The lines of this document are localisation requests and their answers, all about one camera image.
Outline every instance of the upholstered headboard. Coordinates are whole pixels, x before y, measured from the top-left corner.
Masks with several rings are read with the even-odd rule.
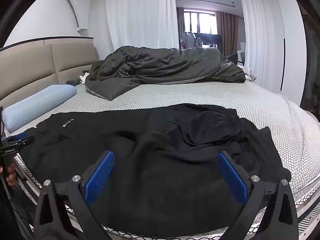
[[[50,37],[0,49],[0,105],[7,107],[53,84],[65,84],[99,60],[93,38]]]

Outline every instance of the white bedsheet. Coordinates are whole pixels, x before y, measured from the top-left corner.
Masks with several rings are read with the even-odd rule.
[[[236,109],[239,117],[252,121],[258,129],[270,128],[282,164],[291,171],[293,192],[320,174],[319,122],[293,102],[251,82],[140,85],[112,101],[88,93],[84,85],[76,88],[75,96],[11,135],[36,127],[51,114],[59,112],[100,112],[182,103],[219,105]]]

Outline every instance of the wardrobe door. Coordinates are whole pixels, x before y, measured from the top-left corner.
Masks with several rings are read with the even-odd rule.
[[[281,8],[278,0],[268,0],[273,20],[274,64],[268,66],[268,90],[273,93],[281,93],[282,77],[284,72],[284,26]]]
[[[297,1],[278,1],[281,8],[285,38],[285,62],[281,94],[299,106],[306,79],[306,34]]]

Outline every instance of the mattress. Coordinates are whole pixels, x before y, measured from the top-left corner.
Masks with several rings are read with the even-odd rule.
[[[29,124],[8,135],[15,135],[25,131],[60,112],[99,112],[105,110],[126,110],[139,108],[153,108],[182,103],[219,105],[237,110],[239,117],[253,122],[258,129],[266,126],[270,128],[271,136],[282,160],[284,168],[290,170],[292,180],[290,186],[296,201],[297,210],[305,205],[320,188],[320,124],[317,119],[288,101],[279,94],[269,91],[246,81],[245,83],[199,82],[177,85],[140,85],[112,101],[107,101],[88,93],[84,85],[78,85],[77,94]],[[36,188],[41,183],[36,181],[22,158],[16,157],[21,170],[31,180]],[[256,231],[263,217],[260,211],[251,228]],[[133,234],[106,230],[117,235]],[[225,228],[208,232],[205,238],[215,239]]]

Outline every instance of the white curtain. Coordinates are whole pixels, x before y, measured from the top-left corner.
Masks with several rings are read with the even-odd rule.
[[[179,48],[175,0],[106,0],[114,49]]]
[[[246,35],[245,66],[257,76],[255,83],[279,93],[275,76],[274,29],[271,8],[267,0],[241,0]]]

